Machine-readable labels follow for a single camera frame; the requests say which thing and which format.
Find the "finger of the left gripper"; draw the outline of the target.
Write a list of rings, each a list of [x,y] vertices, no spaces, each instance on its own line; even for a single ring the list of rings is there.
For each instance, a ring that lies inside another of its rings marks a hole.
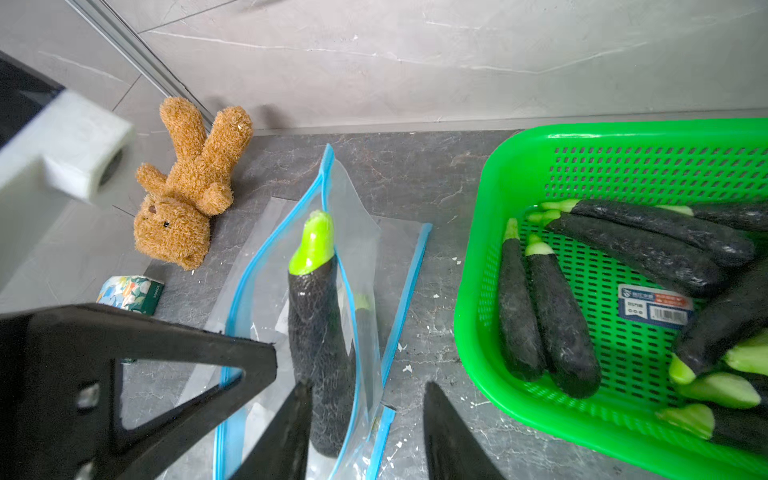
[[[123,360],[237,376],[148,422],[122,421]],[[1,475],[152,479],[269,386],[275,347],[96,303],[1,318]]]

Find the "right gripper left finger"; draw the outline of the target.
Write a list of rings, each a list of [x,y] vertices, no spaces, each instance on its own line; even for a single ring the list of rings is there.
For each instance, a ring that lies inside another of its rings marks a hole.
[[[300,382],[232,479],[304,479],[312,419],[312,383]]]

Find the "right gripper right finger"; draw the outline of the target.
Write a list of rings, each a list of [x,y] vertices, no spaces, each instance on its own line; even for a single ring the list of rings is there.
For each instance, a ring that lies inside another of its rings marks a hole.
[[[429,479],[505,479],[437,383],[426,383],[423,403]]]

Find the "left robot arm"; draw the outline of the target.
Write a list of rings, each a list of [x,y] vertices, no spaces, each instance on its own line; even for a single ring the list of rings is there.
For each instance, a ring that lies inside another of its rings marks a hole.
[[[55,196],[98,197],[131,125],[9,55],[1,58],[1,277],[43,232]],[[214,387],[135,429],[123,361],[230,366]],[[153,479],[271,384],[273,346],[86,303],[1,318],[1,475]]]

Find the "clear zip-top bag blue zipper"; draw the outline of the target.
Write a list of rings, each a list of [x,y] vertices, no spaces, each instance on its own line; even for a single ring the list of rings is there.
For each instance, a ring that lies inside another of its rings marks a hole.
[[[374,479],[396,412],[384,390],[431,225],[374,217],[327,148],[309,189],[255,229],[225,334],[271,344],[275,380],[220,425],[213,477],[234,476],[294,385],[312,386],[310,479]]]

